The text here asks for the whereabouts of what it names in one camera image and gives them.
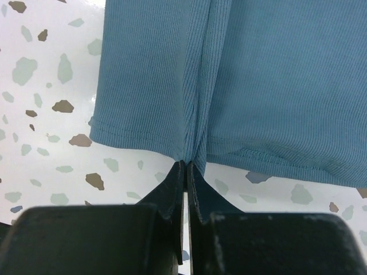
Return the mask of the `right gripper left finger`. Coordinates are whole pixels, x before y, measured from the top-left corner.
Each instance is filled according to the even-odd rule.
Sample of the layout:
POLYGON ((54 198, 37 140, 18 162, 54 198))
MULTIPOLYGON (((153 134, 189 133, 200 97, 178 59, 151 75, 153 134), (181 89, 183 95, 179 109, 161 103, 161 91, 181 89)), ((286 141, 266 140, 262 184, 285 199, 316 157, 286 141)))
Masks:
POLYGON ((34 207, 1 226, 2 274, 177 274, 184 163, 134 205, 34 207))

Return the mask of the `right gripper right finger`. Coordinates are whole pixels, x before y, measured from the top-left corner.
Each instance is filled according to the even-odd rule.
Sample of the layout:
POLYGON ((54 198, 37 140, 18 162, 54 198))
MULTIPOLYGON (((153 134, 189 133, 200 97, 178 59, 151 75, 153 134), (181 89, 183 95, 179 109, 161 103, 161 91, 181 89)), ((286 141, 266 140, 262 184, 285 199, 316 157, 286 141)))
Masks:
POLYGON ((250 213, 187 166, 192 274, 365 274, 347 224, 326 213, 250 213))

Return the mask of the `blue ribbed tank top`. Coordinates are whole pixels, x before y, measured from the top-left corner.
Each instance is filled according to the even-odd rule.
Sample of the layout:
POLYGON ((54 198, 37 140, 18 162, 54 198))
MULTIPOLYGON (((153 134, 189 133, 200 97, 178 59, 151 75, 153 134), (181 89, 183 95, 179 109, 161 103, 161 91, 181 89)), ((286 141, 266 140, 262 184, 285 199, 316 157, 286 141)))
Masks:
POLYGON ((92 141, 366 187, 365 1, 107 1, 92 141))

